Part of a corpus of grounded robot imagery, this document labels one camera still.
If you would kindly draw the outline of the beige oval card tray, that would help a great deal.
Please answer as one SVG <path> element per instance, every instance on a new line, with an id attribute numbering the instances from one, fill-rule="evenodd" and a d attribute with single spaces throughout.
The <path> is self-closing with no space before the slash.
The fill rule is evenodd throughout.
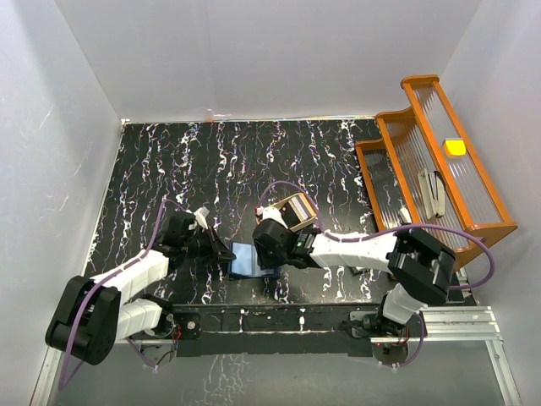
<path id="1" fill-rule="evenodd" d="M 314 206 L 304 193 L 296 193 L 272 205 L 281 216 L 285 227 L 293 232 L 314 224 L 317 219 Z"/>

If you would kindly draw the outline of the blue leather card holder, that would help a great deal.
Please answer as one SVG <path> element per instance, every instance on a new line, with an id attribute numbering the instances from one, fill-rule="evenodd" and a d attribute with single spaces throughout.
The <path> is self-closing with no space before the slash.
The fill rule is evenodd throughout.
<path id="1" fill-rule="evenodd" d="M 277 279 L 281 268 L 262 269 L 257 262 L 256 249 L 251 244 L 231 242 L 231 251 L 236 256 L 228 268 L 227 275 L 236 279 Z"/>

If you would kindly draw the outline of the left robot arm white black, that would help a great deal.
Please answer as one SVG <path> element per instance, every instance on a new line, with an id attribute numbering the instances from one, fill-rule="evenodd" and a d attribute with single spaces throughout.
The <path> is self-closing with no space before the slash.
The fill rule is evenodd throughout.
<path id="1" fill-rule="evenodd" d="M 72 277 L 49 326 L 46 345 L 89 365 L 100 364 L 113 345 L 140 332 L 166 337 L 174 328 L 172 305 L 145 294 L 186 259 L 228 263 L 235 254 L 206 221 L 208 211 L 179 212 L 149 245 L 123 264 L 94 277 Z"/>

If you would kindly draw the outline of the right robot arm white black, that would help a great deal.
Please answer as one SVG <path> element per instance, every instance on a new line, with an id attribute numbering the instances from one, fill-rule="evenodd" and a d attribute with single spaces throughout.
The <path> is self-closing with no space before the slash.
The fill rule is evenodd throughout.
<path id="1" fill-rule="evenodd" d="M 352 321 L 371 337 L 397 336 L 428 305 L 444 305 L 455 267 L 454 251 L 413 225 L 373 236 L 334 234 L 318 228 L 293 232 L 265 219 L 253 232 L 258 265 L 297 269 L 344 266 L 387 272 L 396 279 L 375 314 Z"/>

